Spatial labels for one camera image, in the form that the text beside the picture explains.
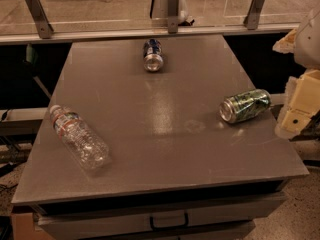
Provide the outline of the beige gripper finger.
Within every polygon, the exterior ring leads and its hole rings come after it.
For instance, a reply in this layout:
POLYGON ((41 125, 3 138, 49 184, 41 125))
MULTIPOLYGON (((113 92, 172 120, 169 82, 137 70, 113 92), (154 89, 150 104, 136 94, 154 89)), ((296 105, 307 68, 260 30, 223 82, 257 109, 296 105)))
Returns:
POLYGON ((272 50, 282 54, 288 54, 294 52, 295 37, 297 29, 292 29, 283 38, 278 40, 272 47, 272 50))
POLYGON ((302 133, 320 111, 320 71, 306 70, 299 78, 290 76, 285 87, 275 133, 292 139, 302 133))

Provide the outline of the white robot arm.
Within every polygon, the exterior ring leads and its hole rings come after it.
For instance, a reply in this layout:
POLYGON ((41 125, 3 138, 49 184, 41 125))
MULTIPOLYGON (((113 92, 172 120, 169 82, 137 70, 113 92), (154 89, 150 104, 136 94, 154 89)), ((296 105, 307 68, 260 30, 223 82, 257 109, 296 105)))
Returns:
POLYGON ((272 94, 273 105, 282 105, 275 127, 278 137, 292 139, 302 133, 320 111, 320 8, 315 7, 277 41, 273 50, 294 55, 294 61, 306 68, 299 77, 290 77, 285 91, 272 94))

